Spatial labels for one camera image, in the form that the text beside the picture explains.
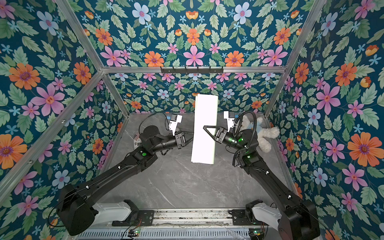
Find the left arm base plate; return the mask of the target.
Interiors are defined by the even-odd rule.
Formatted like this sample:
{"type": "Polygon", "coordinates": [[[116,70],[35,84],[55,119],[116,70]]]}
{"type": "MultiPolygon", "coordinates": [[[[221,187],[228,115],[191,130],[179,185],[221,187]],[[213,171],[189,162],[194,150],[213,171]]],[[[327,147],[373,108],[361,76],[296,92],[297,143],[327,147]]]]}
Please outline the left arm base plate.
{"type": "Polygon", "coordinates": [[[128,227],[138,226],[147,227],[151,226],[154,220],[153,210],[134,210],[130,215],[123,221],[113,221],[113,227],[128,227]]]}

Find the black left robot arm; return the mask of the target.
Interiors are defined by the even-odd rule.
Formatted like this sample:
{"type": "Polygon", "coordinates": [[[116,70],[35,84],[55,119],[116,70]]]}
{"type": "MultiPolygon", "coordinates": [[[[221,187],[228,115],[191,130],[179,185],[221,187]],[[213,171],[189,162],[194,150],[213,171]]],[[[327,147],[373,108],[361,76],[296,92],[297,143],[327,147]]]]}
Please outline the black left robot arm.
{"type": "Polygon", "coordinates": [[[181,149],[193,141],[186,139],[187,132],[164,136],[158,127],[149,126],[140,133],[142,143],[125,158],[99,176],[79,185],[68,184],[61,189],[57,206],[58,216],[71,236],[88,229],[99,213],[94,208],[97,201],[128,178],[149,168],[169,150],[181,149]]]}

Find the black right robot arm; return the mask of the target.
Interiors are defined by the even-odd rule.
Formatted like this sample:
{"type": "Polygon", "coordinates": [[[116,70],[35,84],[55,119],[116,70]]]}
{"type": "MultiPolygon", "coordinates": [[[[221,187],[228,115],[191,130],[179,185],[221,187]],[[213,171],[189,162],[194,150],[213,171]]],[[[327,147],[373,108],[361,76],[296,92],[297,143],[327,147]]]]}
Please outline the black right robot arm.
{"type": "Polygon", "coordinates": [[[246,216],[249,221],[267,224],[277,230],[283,240],[314,240],[320,236],[316,206],[293,193],[272,172],[257,152],[261,138],[255,130],[243,130],[234,136],[219,126],[204,126],[203,129],[215,142],[236,149],[234,166],[240,166],[254,178],[276,204],[276,208],[261,201],[247,204],[246,216]]]}

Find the light green rectangular paper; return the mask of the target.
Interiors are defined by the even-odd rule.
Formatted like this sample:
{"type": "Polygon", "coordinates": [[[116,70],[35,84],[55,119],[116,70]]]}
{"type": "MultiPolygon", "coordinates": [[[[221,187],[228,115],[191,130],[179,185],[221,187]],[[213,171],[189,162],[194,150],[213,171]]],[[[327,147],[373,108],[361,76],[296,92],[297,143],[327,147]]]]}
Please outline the light green rectangular paper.
{"type": "Polygon", "coordinates": [[[218,96],[196,96],[192,163],[214,164],[216,142],[212,136],[215,134],[213,126],[217,124],[218,102],[218,96]]]}

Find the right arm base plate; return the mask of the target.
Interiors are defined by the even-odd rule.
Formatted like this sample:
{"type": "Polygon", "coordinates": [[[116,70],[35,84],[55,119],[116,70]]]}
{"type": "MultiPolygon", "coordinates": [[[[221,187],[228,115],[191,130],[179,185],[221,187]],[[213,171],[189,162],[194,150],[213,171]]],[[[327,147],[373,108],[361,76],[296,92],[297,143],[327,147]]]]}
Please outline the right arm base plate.
{"type": "Polygon", "coordinates": [[[232,217],[235,226],[268,226],[266,223],[256,220],[246,209],[232,209],[228,213],[232,217]]]}

